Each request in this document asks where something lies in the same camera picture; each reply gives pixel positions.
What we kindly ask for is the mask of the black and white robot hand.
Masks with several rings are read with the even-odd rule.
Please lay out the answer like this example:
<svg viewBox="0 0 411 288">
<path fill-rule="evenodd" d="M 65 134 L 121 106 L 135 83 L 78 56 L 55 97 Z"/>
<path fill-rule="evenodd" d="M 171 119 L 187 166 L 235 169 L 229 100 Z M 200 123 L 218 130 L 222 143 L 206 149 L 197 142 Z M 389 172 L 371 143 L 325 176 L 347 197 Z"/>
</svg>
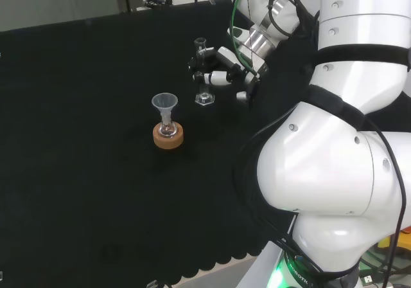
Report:
<svg viewBox="0 0 411 288">
<path fill-rule="evenodd" d="M 193 81 L 199 86 L 195 103 L 211 105 L 215 101 L 212 87 L 227 87 L 235 83 L 245 86 L 244 91 L 236 93 L 236 100 L 251 108 L 258 92 L 261 79 L 268 73 L 265 61 L 256 57 L 253 70 L 249 71 L 240 63 L 234 52 L 225 47 L 204 48 L 188 62 Z"/>
</svg>

